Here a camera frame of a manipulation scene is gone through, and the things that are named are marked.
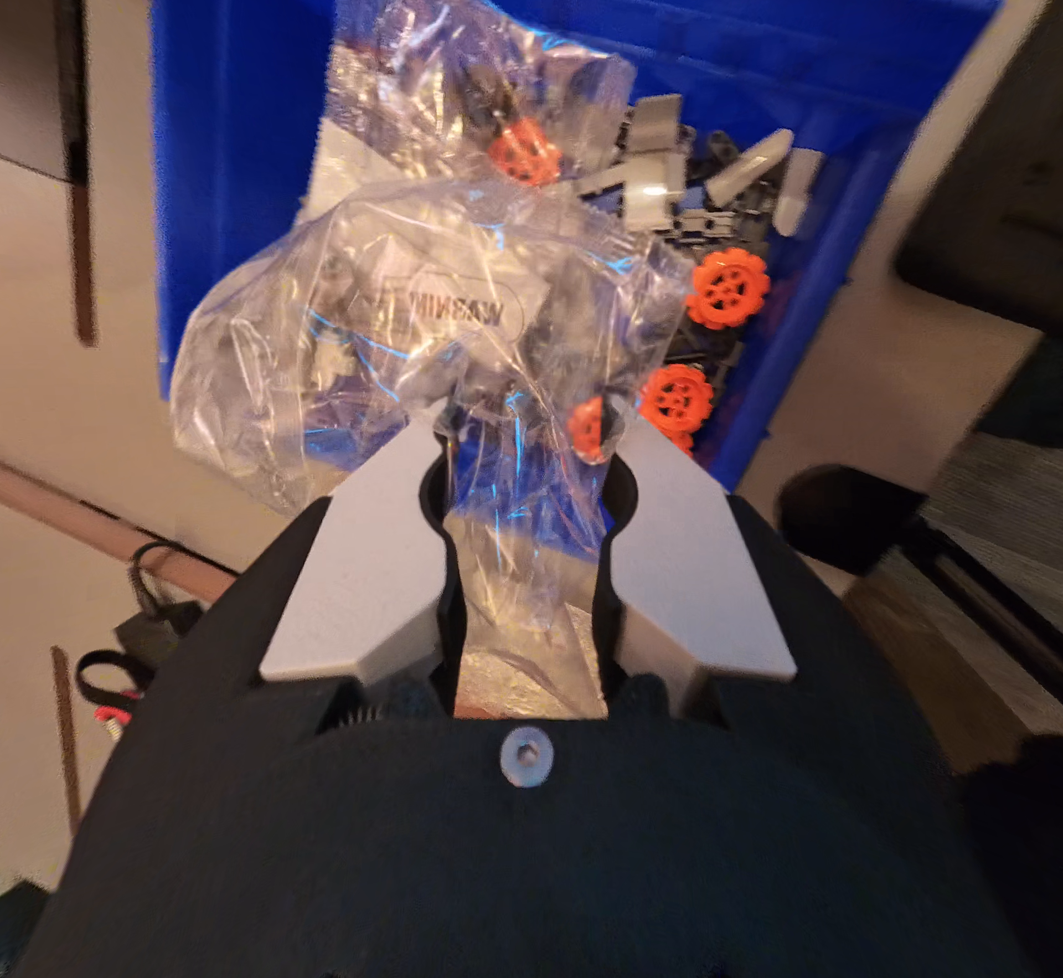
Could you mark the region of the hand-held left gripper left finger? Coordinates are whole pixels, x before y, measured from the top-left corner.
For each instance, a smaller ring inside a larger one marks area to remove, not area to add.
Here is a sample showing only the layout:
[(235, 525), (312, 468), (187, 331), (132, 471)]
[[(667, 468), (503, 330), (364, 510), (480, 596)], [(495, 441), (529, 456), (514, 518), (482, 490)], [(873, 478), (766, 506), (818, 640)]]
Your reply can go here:
[(378, 689), (446, 664), (458, 571), (432, 505), (432, 478), (448, 474), (440, 414), (436, 403), (416, 416), (327, 499), (261, 657), (265, 681), (352, 677)]

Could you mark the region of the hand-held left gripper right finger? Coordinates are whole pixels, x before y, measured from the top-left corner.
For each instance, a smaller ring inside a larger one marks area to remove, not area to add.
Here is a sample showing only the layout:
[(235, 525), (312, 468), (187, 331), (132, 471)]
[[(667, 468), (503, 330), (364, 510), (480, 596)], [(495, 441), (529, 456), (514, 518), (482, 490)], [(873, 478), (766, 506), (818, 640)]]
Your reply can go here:
[(795, 677), (725, 489), (641, 415), (609, 466), (607, 513), (621, 670), (655, 674), (668, 689)]

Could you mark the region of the clear plastic bags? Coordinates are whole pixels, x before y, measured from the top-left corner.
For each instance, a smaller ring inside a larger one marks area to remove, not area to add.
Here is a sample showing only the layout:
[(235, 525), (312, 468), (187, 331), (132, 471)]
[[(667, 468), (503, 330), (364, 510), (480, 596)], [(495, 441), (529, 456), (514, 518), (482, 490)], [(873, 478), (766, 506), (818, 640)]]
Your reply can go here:
[(680, 319), (690, 268), (575, 193), (615, 151), (636, 70), (487, 0), (337, 0), (311, 187), (296, 226), (189, 318), (170, 388), (179, 449), (296, 516), (349, 492), (368, 536), (309, 583), (313, 622), (261, 675), (375, 682), (439, 640), (345, 621), (357, 564), (427, 577), (367, 493), (416, 489), (399, 446), (441, 434), (445, 533), (471, 636), (461, 694), (501, 716), (605, 713), (591, 569), (625, 416)]

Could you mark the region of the blue storage bin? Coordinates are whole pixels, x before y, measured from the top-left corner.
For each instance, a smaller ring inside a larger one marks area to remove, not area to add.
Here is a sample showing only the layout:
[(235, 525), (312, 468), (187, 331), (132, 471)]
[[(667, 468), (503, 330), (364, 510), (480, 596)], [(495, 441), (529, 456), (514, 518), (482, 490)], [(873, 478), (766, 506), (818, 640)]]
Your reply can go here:
[[(489, 0), (629, 60), (634, 94), (749, 145), (824, 154), (775, 287), (695, 458), (737, 489), (917, 127), (1003, 0)], [(323, 109), (335, 0), (153, 0), (158, 382), (209, 287), (296, 218)]]

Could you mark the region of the heap of loose grey parts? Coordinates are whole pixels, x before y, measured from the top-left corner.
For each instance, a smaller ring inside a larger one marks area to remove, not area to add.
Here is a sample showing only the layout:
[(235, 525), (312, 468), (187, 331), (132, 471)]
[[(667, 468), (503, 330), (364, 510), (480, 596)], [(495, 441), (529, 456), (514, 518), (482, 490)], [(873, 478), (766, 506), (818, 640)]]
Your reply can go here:
[(667, 311), (649, 311), (649, 294), (625, 308), (594, 300), (595, 337), (609, 347), (594, 359), (593, 384), (566, 411), (576, 456), (590, 465), (605, 462), (625, 382), (638, 414), (692, 454), (746, 325), (779, 290), (767, 234), (796, 233), (823, 159), (794, 147), (787, 130), (747, 148), (713, 132), (698, 151), (682, 106), (677, 94), (639, 99), (618, 124), (607, 164), (575, 178), (579, 199), (614, 193), (618, 219), (634, 237), (652, 237), (693, 266), (665, 343), (649, 343), (649, 331), (671, 325)]

